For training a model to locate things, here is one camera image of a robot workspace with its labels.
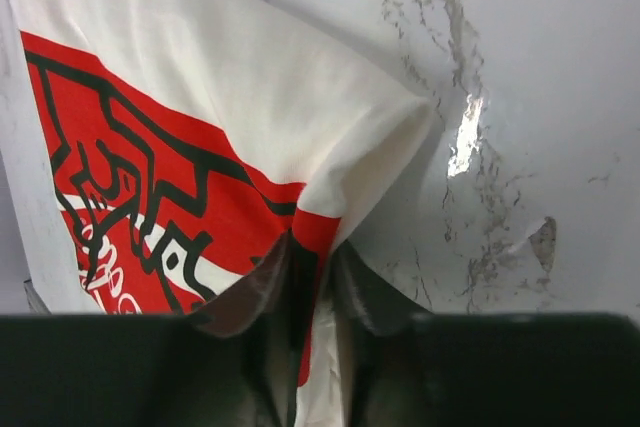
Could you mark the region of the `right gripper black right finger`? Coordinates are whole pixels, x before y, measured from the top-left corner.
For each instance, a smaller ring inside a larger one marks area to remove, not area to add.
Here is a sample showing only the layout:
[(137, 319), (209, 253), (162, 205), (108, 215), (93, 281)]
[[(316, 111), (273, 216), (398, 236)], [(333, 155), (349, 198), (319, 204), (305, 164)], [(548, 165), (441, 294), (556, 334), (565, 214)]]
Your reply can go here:
[(433, 426), (412, 321), (426, 310), (366, 265), (348, 242), (330, 262), (347, 426)]

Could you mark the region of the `white coca-cola t-shirt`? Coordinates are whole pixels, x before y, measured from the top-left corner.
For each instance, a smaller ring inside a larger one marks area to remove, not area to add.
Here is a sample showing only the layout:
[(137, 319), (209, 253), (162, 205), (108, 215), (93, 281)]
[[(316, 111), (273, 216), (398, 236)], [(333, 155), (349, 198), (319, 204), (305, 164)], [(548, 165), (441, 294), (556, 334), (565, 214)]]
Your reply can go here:
[(196, 310), (293, 239), (292, 426), (342, 426), (328, 261), (424, 142), (430, 102), (260, 0), (10, 0), (79, 286)]

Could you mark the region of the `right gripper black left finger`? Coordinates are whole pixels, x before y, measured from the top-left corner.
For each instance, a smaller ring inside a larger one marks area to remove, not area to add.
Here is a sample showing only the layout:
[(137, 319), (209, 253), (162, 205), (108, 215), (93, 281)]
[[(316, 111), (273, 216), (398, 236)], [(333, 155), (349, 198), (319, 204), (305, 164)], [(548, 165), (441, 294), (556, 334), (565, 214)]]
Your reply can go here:
[(192, 315), (201, 332), (240, 342), (240, 372), (259, 426), (295, 423), (300, 342), (292, 264), (292, 234), (285, 232), (248, 275)]

